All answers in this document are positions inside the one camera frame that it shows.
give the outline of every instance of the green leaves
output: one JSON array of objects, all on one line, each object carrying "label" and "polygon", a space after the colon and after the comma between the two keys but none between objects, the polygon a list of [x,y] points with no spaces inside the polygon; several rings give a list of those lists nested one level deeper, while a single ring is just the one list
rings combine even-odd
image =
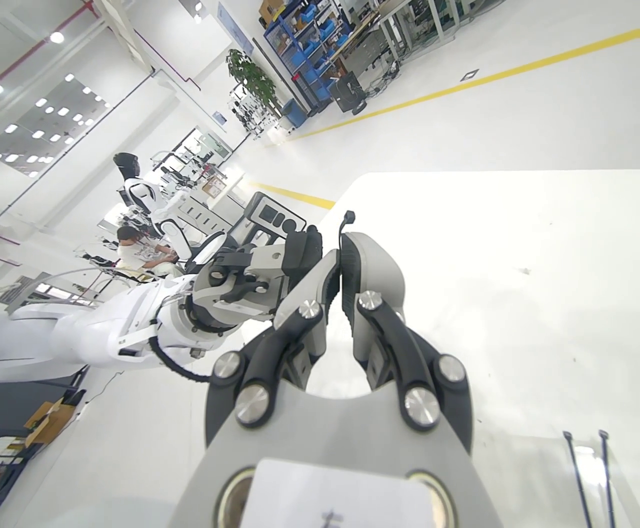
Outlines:
[{"label": "green leaves", "polygon": [[276,86],[243,51],[232,49],[227,55],[227,68],[238,83],[267,108],[276,102]]}]

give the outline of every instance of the sign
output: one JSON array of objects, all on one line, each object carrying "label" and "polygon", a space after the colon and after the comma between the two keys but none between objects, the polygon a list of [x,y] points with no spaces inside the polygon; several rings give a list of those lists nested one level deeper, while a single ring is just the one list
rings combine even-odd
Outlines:
[{"label": "sign", "polygon": [[241,528],[436,528],[427,486],[285,460],[258,462]]},{"label": "sign", "polygon": [[218,20],[220,21],[220,24],[222,24],[222,26],[231,34],[234,40],[240,45],[242,51],[244,51],[250,57],[251,53],[253,53],[253,44],[242,32],[240,26],[236,24],[236,21],[231,18],[231,15],[222,5],[222,2],[218,4]]},{"label": "sign", "polygon": [[220,124],[220,126],[227,122],[227,119],[220,112],[214,112],[213,118]]}]

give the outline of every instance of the gray gripper base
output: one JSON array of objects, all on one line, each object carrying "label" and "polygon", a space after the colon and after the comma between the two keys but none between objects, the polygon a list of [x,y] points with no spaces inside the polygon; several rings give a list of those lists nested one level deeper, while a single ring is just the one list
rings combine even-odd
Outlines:
[{"label": "gray gripper base", "polygon": [[338,400],[306,394],[286,381],[280,382],[274,414],[265,426],[244,429],[234,415],[229,416],[196,469],[169,527],[212,527],[222,486],[265,457],[400,477],[425,470],[451,494],[457,528],[502,527],[450,425],[443,418],[430,433],[414,432],[400,416],[394,383],[366,396]]}]

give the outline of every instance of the white t-shirt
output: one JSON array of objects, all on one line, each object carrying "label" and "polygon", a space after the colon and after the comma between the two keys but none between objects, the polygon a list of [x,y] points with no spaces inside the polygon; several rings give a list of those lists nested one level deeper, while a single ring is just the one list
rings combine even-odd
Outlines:
[{"label": "white t-shirt", "polygon": [[166,253],[158,251],[156,246],[157,244],[145,237],[131,246],[118,246],[118,256],[126,266],[140,269],[147,262],[167,256]]}]

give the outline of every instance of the yellow floor line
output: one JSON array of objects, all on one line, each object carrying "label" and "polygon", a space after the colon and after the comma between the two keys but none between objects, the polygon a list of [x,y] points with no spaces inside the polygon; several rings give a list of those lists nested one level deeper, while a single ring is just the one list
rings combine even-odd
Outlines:
[{"label": "yellow floor line", "polygon": [[331,209],[335,202],[331,200],[325,200],[324,198],[316,198],[315,196],[303,195],[301,193],[295,193],[294,191],[288,191],[286,189],[280,189],[279,187],[272,187],[270,185],[265,185],[263,183],[258,182],[250,182],[254,187],[258,187],[264,189],[266,191],[271,191],[272,193],[278,193],[282,196],[288,196],[289,198],[293,198],[294,200],[299,200],[300,202],[305,202],[307,204],[315,205],[316,207],[322,207],[323,209]]},{"label": "yellow floor line", "polygon": [[407,108],[408,106],[413,106],[414,104],[419,104],[421,102],[437,99],[439,97],[444,97],[445,95],[450,95],[452,93],[462,92],[463,90],[470,90],[471,88],[475,88],[476,86],[482,86],[483,84],[489,84],[495,81],[500,81],[502,79],[506,79],[507,77],[513,77],[515,75],[520,75],[533,70],[538,70],[539,68],[544,68],[545,66],[550,66],[551,64],[557,64],[559,62],[567,61],[569,59],[575,59],[576,57],[587,55],[595,51],[600,51],[602,49],[617,46],[619,44],[624,44],[625,42],[635,40],[636,38],[640,38],[640,29],[633,29],[632,31],[627,31],[626,33],[621,33],[620,35],[612,36],[610,38],[605,38],[604,40],[599,40],[598,42],[593,42],[592,44],[587,44],[586,46],[581,46],[581,47],[572,49],[570,51],[565,51],[564,53],[560,53],[558,55],[547,57],[546,59],[540,59],[538,61],[530,62],[529,64],[518,66],[517,68],[511,68],[509,70],[505,70],[503,72],[490,75],[488,77],[482,77],[480,79],[476,79],[475,81],[469,81],[464,84],[458,84],[456,86],[453,86],[452,88],[447,88],[446,90],[440,90],[439,92],[433,92],[433,93],[430,93],[429,95],[423,95],[422,97],[418,97],[417,99],[412,99],[406,102],[402,102],[400,104],[395,104],[393,106],[389,106],[388,108],[383,108],[382,110],[377,110],[369,114],[360,115],[360,116],[354,117],[353,119],[342,121],[341,123],[336,123],[335,125],[331,125],[323,129],[316,130],[314,132],[309,132],[308,134],[302,134],[301,136],[297,136],[295,138],[289,138],[288,140],[285,140],[282,143],[301,140],[303,138],[308,138],[309,136],[315,136],[316,134],[322,134],[323,132],[327,132],[329,130],[338,129],[341,127],[345,127],[347,125],[351,125],[353,123],[357,123],[359,121],[364,121],[365,119],[371,119],[372,117],[375,117],[378,115],[387,114],[389,112],[400,110],[402,108]]},{"label": "yellow floor line", "polygon": [[[309,132],[308,134],[303,134],[302,136],[298,136],[296,138],[288,139],[286,141],[283,141],[283,143],[301,140],[302,138],[308,138],[309,136],[315,136],[316,134],[321,134],[329,130],[345,127],[347,125],[351,125],[353,123],[357,123],[365,119],[370,119],[378,115],[387,114],[389,112],[400,110],[402,108],[407,108],[408,106],[413,106],[414,104],[429,101],[432,99],[437,99],[439,97],[444,97],[445,95],[449,95],[451,93],[462,92],[463,90],[469,90],[471,88],[475,88],[476,86],[482,86],[484,84],[500,81],[501,79],[506,79],[507,77],[513,77],[515,75],[520,75],[533,70],[538,70],[539,68],[544,68],[545,66],[551,66],[551,64],[557,64],[559,62],[575,59],[576,57],[587,55],[589,53],[594,53],[595,51],[600,51],[602,49],[617,46],[619,44],[624,44],[625,42],[635,40],[636,38],[640,38],[640,29],[633,29],[632,31],[627,31],[626,33],[621,33],[620,35],[612,36],[610,38],[605,38],[604,40],[599,40],[598,42],[593,42],[592,44],[587,44],[586,46],[581,46],[581,47],[572,49],[570,51],[565,51],[564,53],[560,53],[558,55],[547,57],[546,59],[540,59],[538,61],[530,62],[529,64],[518,66],[517,68],[511,68],[509,70],[505,70],[503,72],[490,75],[488,77],[482,77],[480,79],[476,79],[475,81],[469,81],[464,84],[458,84],[456,86],[453,86],[452,88],[447,88],[446,90],[433,92],[433,93],[430,93],[429,95],[423,95],[422,97],[418,97],[417,99],[412,99],[406,102],[402,102],[400,104],[389,106],[388,108],[383,108],[382,110],[377,110],[369,114],[357,116],[357,117],[354,117],[353,119],[349,119],[348,121],[336,123],[335,125],[331,125],[329,127],[316,130],[314,132]],[[318,198],[316,196],[304,195],[301,193],[296,193],[294,191],[289,191],[287,189],[280,189],[278,187],[272,187],[270,185],[265,185],[265,184],[256,183],[256,182],[252,182],[252,185],[259,187],[261,189],[265,189],[267,191],[271,191],[273,193],[278,193],[279,195],[288,196],[289,198],[293,198],[295,200],[299,200],[307,204],[322,207],[323,209],[331,209],[335,205],[335,202],[332,202],[331,200],[325,200],[324,198]]]}]

